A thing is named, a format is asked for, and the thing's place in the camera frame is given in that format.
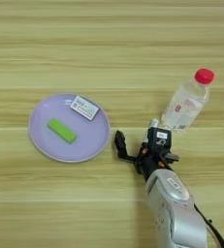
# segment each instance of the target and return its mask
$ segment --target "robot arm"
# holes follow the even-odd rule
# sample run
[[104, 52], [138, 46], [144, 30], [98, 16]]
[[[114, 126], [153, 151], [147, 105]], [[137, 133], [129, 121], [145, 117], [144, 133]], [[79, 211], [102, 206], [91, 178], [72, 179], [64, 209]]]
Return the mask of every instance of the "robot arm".
[[156, 170], [146, 182], [158, 247], [207, 248], [207, 229], [192, 196], [171, 170]]
[[224, 248], [223, 237], [201, 213], [169, 166], [178, 161], [178, 156], [170, 150], [171, 131], [159, 129], [158, 121], [151, 121], [137, 157], [127, 154], [125, 137], [119, 131], [115, 134], [115, 145], [118, 157], [133, 162], [136, 172], [144, 176], [148, 205], [155, 219], [158, 248], [208, 248], [207, 225]]

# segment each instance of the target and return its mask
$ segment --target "purple plate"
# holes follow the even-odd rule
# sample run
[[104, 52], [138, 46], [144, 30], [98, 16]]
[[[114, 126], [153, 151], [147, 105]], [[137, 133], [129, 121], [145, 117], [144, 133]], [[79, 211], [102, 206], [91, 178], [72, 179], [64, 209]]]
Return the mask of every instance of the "purple plate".
[[[70, 108], [75, 97], [74, 94], [50, 96], [35, 107], [29, 119], [29, 135], [34, 144], [61, 162], [76, 163], [93, 158], [105, 148], [110, 137], [110, 123], [104, 111], [83, 97], [99, 108], [90, 121]], [[77, 134], [73, 143], [69, 144], [48, 128], [52, 118], [59, 119]]]

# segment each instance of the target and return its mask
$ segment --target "wooden table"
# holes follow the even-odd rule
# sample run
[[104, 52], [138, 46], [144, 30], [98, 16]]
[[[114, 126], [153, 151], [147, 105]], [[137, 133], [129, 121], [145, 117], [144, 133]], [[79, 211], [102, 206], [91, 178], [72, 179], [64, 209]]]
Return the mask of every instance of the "wooden table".
[[[0, 0], [0, 248], [156, 247], [144, 180], [116, 159], [113, 134], [136, 154], [148, 120], [201, 67], [216, 82], [174, 134], [175, 169], [224, 235], [224, 0]], [[54, 162], [27, 135], [33, 107], [62, 92], [110, 118], [111, 142], [89, 162]]]

